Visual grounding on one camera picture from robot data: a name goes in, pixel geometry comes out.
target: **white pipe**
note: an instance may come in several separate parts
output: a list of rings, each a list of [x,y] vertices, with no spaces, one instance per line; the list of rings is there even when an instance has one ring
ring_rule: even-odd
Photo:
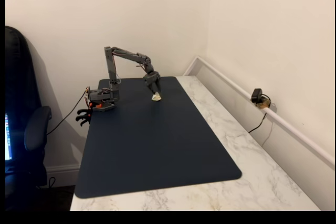
[[[189,65],[186,72],[183,74],[184,76],[188,75],[191,70],[196,65],[197,60],[201,61],[204,65],[206,65],[209,69],[211,69],[214,73],[216,73],[218,76],[220,76],[223,80],[225,80],[228,84],[230,84],[235,90],[237,90],[242,96],[244,96],[248,101],[250,101],[251,95],[246,92],[244,89],[242,89],[240,86],[238,86],[236,83],[234,83],[231,79],[229,79],[227,76],[223,75],[221,72],[219,72],[216,68],[211,66],[207,61],[202,59],[201,57],[197,56],[193,62]],[[278,114],[276,114],[274,111],[272,111],[270,108],[263,109],[265,113],[268,114],[268,116],[272,117],[274,121],[276,121],[278,124],[280,124],[282,127],[284,127],[286,130],[288,130],[290,133],[292,133],[294,136],[302,140],[306,145],[308,145],[313,151],[315,151],[322,160],[327,163],[328,165],[331,165],[333,169],[335,169],[335,158],[332,157],[328,152],[326,152],[324,149],[322,149],[318,144],[316,144],[313,140],[305,136],[303,133],[301,133],[298,129],[293,127],[291,124],[289,124],[286,120],[284,120],[282,117],[280,117]]]

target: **white marble desk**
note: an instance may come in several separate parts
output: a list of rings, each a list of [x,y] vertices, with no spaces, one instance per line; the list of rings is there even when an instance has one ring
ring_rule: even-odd
[[[72,211],[319,210],[196,77],[177,79],[242,171],[241,179],[89,199],[74,195]]]

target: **wall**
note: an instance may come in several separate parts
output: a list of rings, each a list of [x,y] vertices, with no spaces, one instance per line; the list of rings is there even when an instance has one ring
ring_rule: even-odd
[[[332,155],[334,15],[334,0],[211,0],[201,55],[246,91],[262,88],[280,116]],[[261,112],[215,75],[202,68],[198,77],[246,130],[259,124]],[[334,210],[334,170],[269,120],[251,135],[321,209]]]
[[[53,111],[49,130],[66,116],[86,86],[107,79],[103,48],[118,46],[151,57],[162,76],[178,76],[205,53],[208,0],[6,0],[6,25],[27,38],[43,105]],[[116,58],[121,78],[142,77],[134,62]],[[85,108],[81,102],[76,108]],[[85,145],[70,115],[48,137],[45,165],[74,170]]]

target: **black office chair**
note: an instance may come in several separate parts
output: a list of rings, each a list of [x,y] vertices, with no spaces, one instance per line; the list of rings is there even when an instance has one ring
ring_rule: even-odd
[[[25,210],[36,186],[47,184],[43,165],[51,109],[41,106],[24,36],[6,26],[5,110],[13,159],[5,161],[5,210]]]

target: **desk mat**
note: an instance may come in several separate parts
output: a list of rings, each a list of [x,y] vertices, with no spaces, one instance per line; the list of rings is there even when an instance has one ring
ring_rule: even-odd
[[[99,88],[108,87],[101,80]],[[153,102],[142,79],[122,79],[120,100],[94,112],[75,194],[124,194],[238,179],[241,171],[175,77]]]

